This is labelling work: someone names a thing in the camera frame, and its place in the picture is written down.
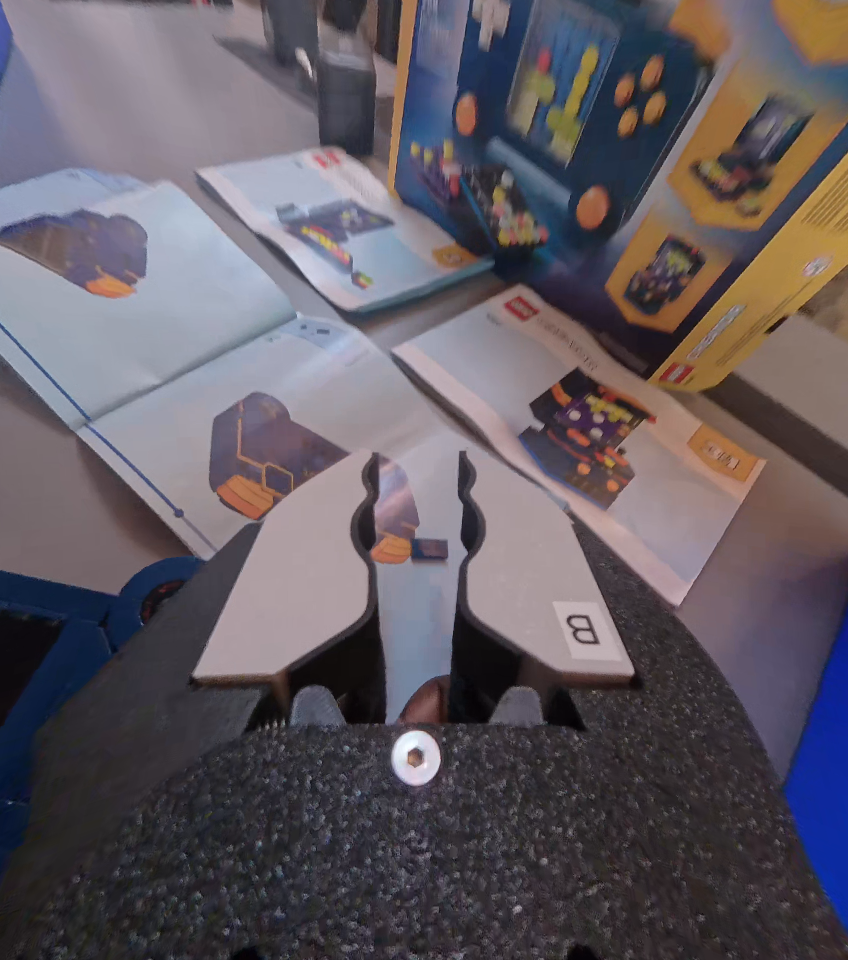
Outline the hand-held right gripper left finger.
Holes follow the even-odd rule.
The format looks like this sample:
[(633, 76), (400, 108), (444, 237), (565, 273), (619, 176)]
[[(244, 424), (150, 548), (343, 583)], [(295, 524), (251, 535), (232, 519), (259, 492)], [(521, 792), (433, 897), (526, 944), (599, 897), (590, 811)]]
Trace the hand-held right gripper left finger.
[(191, 672), (199, 690), (269, 688), (290, 714), (307, 687), (344, 718), (386, 715), (378, 575), (371, 558), (379, 455), (358, 451), (308, 481), (262, 522)]

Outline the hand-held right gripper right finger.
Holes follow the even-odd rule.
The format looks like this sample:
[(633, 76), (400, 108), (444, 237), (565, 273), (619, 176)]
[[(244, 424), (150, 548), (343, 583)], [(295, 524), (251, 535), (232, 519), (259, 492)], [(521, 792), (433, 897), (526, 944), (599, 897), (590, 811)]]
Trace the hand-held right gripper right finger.
[(574, 526), (496, 459), (462, 451), (452, 723), (580, 724), (573, 690), (627, 689), (636, 669)]

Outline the blue orange brick model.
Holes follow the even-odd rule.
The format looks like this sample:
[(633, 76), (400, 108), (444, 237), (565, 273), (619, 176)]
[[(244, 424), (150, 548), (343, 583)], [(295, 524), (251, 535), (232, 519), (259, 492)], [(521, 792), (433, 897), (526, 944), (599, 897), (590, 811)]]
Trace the blue orange brick model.
[(38, 732), (203, 563), (161, 559), (117, 593), (0, 570), (0, 881), (30, 819)]

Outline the person's right hand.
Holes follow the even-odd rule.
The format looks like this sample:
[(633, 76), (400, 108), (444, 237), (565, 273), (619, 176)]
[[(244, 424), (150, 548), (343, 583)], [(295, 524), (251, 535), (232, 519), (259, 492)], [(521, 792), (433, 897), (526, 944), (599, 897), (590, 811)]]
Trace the person's right hand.
[(438, 726), (449, 721), (451, 676), (427, 680), (408, 699), (397, 718), (403, 726)]

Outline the instruction booklet arcade machine cover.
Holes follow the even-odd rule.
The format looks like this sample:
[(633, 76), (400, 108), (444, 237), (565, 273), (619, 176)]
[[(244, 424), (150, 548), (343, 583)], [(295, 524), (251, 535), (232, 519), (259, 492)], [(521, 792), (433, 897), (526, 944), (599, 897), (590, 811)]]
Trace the instruction booklet arcade machine cover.
[(392, 354), (674, 607), (765, 464), (523, 285)]

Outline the toy brick set box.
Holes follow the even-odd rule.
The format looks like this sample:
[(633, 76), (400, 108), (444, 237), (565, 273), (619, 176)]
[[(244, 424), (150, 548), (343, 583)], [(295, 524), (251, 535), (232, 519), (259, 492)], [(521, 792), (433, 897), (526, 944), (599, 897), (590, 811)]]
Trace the toy brick set box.
[(848, 264), (848, 2), (404, 2), (389, 186), (639, 377)]

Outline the instruction booklet purple model cover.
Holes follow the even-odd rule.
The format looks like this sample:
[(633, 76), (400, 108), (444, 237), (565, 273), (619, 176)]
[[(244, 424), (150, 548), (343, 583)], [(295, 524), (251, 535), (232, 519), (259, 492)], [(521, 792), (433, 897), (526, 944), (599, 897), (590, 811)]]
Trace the instruction booklet purple model cover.
[(196, 170), (210, 194), (280, 250), (337, 310), (368, 314), (492, 269), (359, 160), (314, 148)]

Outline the dark cylinder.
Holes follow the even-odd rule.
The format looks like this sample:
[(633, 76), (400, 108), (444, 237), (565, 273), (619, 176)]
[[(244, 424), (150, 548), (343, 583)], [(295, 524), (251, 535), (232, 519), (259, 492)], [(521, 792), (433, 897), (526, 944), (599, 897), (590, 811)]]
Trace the dark cylinder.
[(372, 49), (359, 31), (318, 24), (315, 67), (319, 142), (356, 158), (375, 148), (377, 74)]
[(312, 64), (318, 54), (317, 4), (314, 1), (262, 1), (268, 48), (278, 65), (297, 66), (302, 50)]

